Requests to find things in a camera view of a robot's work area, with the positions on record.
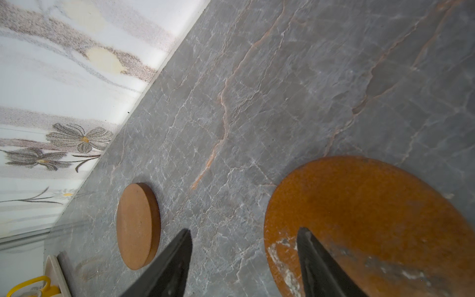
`tan round disc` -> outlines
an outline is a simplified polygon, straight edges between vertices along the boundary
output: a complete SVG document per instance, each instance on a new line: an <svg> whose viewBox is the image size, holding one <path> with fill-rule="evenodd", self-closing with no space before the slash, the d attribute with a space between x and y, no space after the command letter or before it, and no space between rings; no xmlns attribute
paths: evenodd
<svg viewBox="0 0 475 297"><path fill-rule="evenodd" d="M160 242L160 212L152 190L132 183L122 193L117 207L117 244L128 268L149 264Z"/></svg>
<svg viewBox="0 0 475 297"><path fill-rule="evenodd" d="M267 261L282 296L305 296L296 236L307 227L369 297L475 296L475 234L438 192L386 163L310 162L266 211Z"/></svg>

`yellow handle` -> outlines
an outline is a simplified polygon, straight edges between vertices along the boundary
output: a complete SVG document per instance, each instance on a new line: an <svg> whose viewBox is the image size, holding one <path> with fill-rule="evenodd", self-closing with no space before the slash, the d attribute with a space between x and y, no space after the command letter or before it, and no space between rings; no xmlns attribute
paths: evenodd
<svg viewBox="0 0 475 297"><path fill-rule="evenodd" d="M51 283L51 280L49 279L49 277L47 277L46 275L42 275L40 277L37 277L37 278L32 278L30 280L27 280L25 282L22 282L21 284L19 285L16 285L14 286L8 293L7 293L7 297L11 297L11 295L13 295L13 293L15 293L16 291L20 290L21 288L23 287L26 287L28 285L31 285L31 284L34 284L36 282L39 282L39 281L45 281L46 282L46 285L41 289L41 292L45 293L46 291L49 290L49 286L50 286L50 283Z"/></svg>

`yellow teapot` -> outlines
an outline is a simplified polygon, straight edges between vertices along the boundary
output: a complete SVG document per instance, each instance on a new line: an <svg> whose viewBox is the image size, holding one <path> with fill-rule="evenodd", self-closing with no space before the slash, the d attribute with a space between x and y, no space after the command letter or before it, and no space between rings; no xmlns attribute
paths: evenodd
<svg viewBox="0 0 475 297"><path fill-rule="evenodd" d="M57 295L57 297L61 296L61 291L59 290L59 288L57 286L52 286L51 285L51 280L49 277L47 277L46 275L42 275L40 277L37 277L37 278L32 278L30 280L27 280L25 282L22 282L21 284L19 285L16 285L14 286L8 293L7 293L7 297L11 297L13 295L13 293L15 293L16 291L18 291L19 289L23 288L23 287L26 287L28 285L31 285L31 284L34 284L36 282L39 282L39 281L45 281L46 282L46 285L40 289L40 292L38 292L38 290L33 290L33 291L30 291L30 293L32 295L28 295L28 293L26 294L22 294L22 296L28 296L28 297L33 297L33 296L41 296L41 297L51 297L51 296L55 296Z"/></svg>

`orange round board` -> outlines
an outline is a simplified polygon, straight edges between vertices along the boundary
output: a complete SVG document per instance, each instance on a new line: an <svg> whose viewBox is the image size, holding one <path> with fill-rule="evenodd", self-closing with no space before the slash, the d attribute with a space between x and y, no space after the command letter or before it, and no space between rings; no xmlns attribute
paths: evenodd
<svg viewBox="0 0 475 297"><path fill-rule="evenodd" d="M122 193L117 207L117 244L128 268L149 264L160 242L160 212L152 190L132 183Z"/></svg>
<svg viewBox="0 0 475 297"><path fill-rule="evenodd" d="M475 233L438 192L395 166L327 157L280 183L267 207L264 244L284 297L305 296L300 227L369 297L475 294Z"/></svg>

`wooden disc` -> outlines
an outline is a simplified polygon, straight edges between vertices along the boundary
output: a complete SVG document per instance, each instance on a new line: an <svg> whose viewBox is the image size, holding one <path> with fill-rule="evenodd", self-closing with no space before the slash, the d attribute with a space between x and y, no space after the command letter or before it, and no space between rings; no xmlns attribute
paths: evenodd
<svg viewBox="0 0 475 297"><path fill-rule="evenodd" d="M117 244L128 268L149 264L160 242L160 212L152 190L132 183L122 193L117 207Z"/></svg>
<svg viewBox="0 0 475 297"><path fill-rule="evenodd" d="M284 297L305 296L296 249L307 227L370 297L474 296L475 234L438 192L392 165L338 156L276 188L264 244Z"/></svg>

